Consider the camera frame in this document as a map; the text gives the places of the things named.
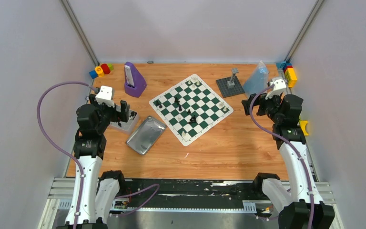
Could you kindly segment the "silver tin lid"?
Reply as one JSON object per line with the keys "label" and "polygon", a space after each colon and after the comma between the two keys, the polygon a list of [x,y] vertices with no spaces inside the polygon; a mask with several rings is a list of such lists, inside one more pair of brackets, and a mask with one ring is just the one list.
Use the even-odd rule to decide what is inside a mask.
{"label": "silver tin lid", "polygon": [[167,125],[148,116],[126,140],[126,145],[140,155],[145,155],[166,130]]}

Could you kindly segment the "green white chess board mat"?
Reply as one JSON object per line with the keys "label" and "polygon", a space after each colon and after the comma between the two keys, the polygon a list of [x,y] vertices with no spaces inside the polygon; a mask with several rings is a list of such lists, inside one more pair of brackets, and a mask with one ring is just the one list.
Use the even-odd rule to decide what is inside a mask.
{"label": "green white chess board mat", "polygon": [[[192,74],[149,101],[183,146],[188,146],[233,113],[233,108],[203,79]],[[188,110],[198,113],[188,124]]]}

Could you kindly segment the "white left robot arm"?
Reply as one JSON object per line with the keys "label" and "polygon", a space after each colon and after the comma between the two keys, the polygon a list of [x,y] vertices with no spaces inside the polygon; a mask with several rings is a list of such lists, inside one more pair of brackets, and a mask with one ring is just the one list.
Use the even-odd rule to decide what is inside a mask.
{"label": "white left robot arm", "polygon": [[79,128],[73,147],[76,158],[75,186],[63,229],[106,229],[114,197],[122,197],[127,184],[121,171],[99,174],[111,122],[128,122],[130,106],[120,101],[121,109],[105,103],[85,104],[76,111]]}

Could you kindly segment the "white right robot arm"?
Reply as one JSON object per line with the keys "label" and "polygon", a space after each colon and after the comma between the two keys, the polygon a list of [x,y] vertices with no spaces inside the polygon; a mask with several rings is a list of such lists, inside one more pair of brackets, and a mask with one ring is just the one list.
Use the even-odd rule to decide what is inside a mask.
{"label": "white right robot arm", "polygon": [[254,195],[269,198],[278,211],[281,229],[328,229],[335,210],[326,205],[313,179],[307,157],[306,138],[299,125],[303,99],[293,95],[252,94],[242,101],[246,115],[258,106],[257,115],[273,121],[270,132],[283,157],[290,188],[286,189],[277,174],[258,173],[253,183]]}

